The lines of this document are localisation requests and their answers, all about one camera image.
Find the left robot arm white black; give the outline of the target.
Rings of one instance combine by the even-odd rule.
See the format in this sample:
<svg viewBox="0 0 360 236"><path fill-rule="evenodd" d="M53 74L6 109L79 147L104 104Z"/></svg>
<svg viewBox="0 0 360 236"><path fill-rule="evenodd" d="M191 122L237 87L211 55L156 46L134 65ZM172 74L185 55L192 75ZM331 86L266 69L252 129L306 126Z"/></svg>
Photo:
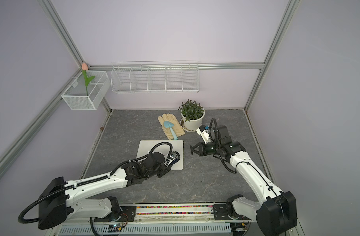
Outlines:
<svg viewBox="0 0 360 236"><path fill-rule="evenodd" d="M122 210L117 198L95 200L93 196L113 189L141 184L153 176L163 177L178 163L181 155L173 150L169 142L161 142L144 156L126 160L111 172L90 178L68 181L55 178L39 198L27 206L18 216L21 224L38 223L46 230L72 218L119 217Z"/></svg>

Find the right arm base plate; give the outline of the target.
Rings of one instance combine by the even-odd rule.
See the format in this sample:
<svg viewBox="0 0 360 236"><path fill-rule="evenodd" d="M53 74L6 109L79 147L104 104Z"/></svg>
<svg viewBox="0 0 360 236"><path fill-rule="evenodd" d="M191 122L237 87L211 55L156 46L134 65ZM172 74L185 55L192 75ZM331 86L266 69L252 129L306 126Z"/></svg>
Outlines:
<svg viewBox="0 0 360 236"><path fill-rule="evenodd" d="M210 213L214 220L250 220L246 216L238 215L229 204L214 204Z"/></svg>

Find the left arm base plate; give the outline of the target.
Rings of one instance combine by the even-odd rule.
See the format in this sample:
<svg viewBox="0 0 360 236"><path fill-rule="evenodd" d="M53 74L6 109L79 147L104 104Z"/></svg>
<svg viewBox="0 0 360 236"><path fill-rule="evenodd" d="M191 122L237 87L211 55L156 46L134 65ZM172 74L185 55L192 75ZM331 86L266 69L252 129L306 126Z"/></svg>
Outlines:
<svg viewBox="0 0 360 236"><path fill-rule="evenodd" d="M121 206L119 213L111 212L104 218L94 217L94 222L133 222L136 216L136 206Z"/></svg>

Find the black wireless mouse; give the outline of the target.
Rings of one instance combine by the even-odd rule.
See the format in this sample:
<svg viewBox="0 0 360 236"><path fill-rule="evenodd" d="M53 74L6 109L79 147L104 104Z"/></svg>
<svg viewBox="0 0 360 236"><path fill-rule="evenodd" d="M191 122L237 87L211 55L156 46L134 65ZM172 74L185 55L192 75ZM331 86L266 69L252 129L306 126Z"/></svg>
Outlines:
<svg viewBox="0 0 360 236"><path fill-rule="evenodd" d="M169 157L169 165L176 164L177 162L180 161L180 159L181 159L181 156L180 156L179 152L177 152L177 151L171 152L170 157Z"/></svg>

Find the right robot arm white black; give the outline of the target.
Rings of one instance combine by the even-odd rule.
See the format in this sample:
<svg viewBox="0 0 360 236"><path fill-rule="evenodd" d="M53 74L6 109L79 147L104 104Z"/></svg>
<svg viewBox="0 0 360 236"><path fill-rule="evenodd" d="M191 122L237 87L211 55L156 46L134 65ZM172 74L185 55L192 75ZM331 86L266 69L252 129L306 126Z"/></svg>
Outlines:
<svg viewBox="0 0 360 236"><path fill-rule="evenodd" d="M196 132L203 141L191 146L191 153L218 158L230 173L244 178L257 198L255 202L237 194L224 205L214 205L211 213L215 220L247 218L256 222L266 236L278 236L297 226L295 196L283 192L258 168L243 145L232 140L226 126L218 126L212 119Z"/></svg>

